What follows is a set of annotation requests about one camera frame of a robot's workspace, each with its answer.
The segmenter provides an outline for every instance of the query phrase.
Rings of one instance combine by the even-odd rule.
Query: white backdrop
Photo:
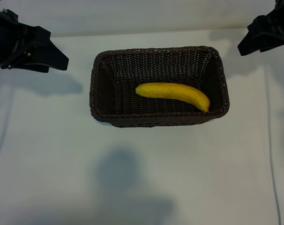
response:
[[[246,27],[275,0],[2,0],[53,36]]]

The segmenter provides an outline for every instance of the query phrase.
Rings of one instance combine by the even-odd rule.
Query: basket rim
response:
[[[99,68],[99,61],[106,56],[114,56],[114,55],[129,55],[129,54],[163,54],[163,53],[195,53],[200,51],[210,51],[216,58],[219,69],[222,70],[223,76],[221,77],[223,85],[221,85],[221,89],[224,90],[222,95],[222,105],[220,108],[210,112],[157,112],[157,113],[142,113],[142,114],[101,114],[96,107],[96,93],[93,88],[93,82],[96,78],[96,71]],[[229,111],[229,96],[228,89],[226,84],[226,79],[224,75],[224,69],[222,60],[219,56],[219,52],[213,47],[207,46],[184,46],[184,47],[172,47],[172,48],[136,48],[136,49],[123,49],[123,50],[109,50],[105,52],[101,52],[97,55],[94,61],[91,83],[90,83],[90,109],[92,116],[104,122],[116,122],[116,121],[129,121],[129,120],[186,120],[186,119],[195,119],[195,118],[203,118],[203,119],[211,119],[212,116],[216,116],[215,118],[220,118],[224,116]]]

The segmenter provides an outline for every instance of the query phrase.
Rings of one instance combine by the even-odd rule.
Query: black bracket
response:
[[[3,18],[9,20],[9,23],[4,23]],[[43,73],[47,73],[49,67],[67,70],[69,59],[51,42],[49,31],[19,23],[18,15],[10,10],[0,12],[0,28],[3,26],[7,26],[5,29],[8,31],[14,31],[16,37],[12,45],[14,47],[4,57],[0,57],[2,69],[20,68]]]

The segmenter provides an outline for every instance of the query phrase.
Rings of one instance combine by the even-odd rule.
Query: banana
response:
[[[209,111],[210,101],[200,90],[179,83],[144,83],[136,94],[147,98],[169,98],[187,102],[203,112]]]

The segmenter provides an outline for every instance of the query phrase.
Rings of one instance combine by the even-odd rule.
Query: woven texture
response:
[[[172,99],[138,96],[142,83],[181,83],[201,90],[209,112]],[[100,53],[94,62],[90,107],[98,121],[117,127],[194,125],[224,116],[229,98],[222,61],[211,47],[129,49]]]

